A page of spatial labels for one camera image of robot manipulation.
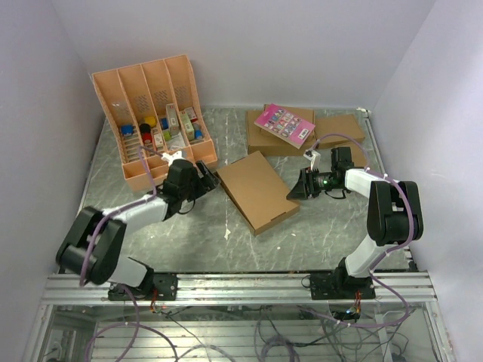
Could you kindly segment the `large cardboard box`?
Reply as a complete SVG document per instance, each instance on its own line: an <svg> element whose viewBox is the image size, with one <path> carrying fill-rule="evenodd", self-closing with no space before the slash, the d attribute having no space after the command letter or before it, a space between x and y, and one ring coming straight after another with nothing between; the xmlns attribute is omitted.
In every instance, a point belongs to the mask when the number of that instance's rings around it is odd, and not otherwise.
<svg viewBox="0 0 483 362"><path fill-rule="evenodd" d="M298 202L286 198L289 188L259 151L221 167L217 173L252 235L262 234L300 210Z"/></svg>

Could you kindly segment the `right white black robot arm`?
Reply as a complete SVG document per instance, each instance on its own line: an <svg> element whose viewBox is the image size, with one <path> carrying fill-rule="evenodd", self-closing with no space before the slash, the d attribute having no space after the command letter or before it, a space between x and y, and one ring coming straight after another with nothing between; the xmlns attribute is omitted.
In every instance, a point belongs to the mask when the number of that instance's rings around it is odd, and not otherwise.
<svg viewBox="0 0 483 362"><path fill-rule="evenodd" d="M310 166L300 170L297 183L287 195L289 200L316 198L333 190L340 190L343 195L355 192L368 199L365 238L333 271L310 273L311 297L314 300L373 299L371 274L375 267L387 254L420 239L423 234L418 186L412 181L396 181L387 175L375 174L367 167L356 167L347 146L332 149L328 172L319 170L317 151L309 149L304 156Z"/></svg>

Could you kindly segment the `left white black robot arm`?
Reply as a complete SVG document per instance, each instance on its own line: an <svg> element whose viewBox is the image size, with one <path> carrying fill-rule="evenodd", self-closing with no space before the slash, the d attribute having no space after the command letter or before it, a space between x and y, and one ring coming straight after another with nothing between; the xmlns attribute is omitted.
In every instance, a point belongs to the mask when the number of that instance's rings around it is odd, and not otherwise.
<svg viewBox="0 0 483 362"><path fill-rule="evenodd" d="M117 208L85 207L78 212L57 251L59 267L76 273L81 286L111 284L111 301L173 301L178 279L172 272L156 272L147 264L121 255L126 236L148 225L182 213L184 203L194 204L218 187L220 181L203 161L172 161L160 186L142 198Z"/></svg>

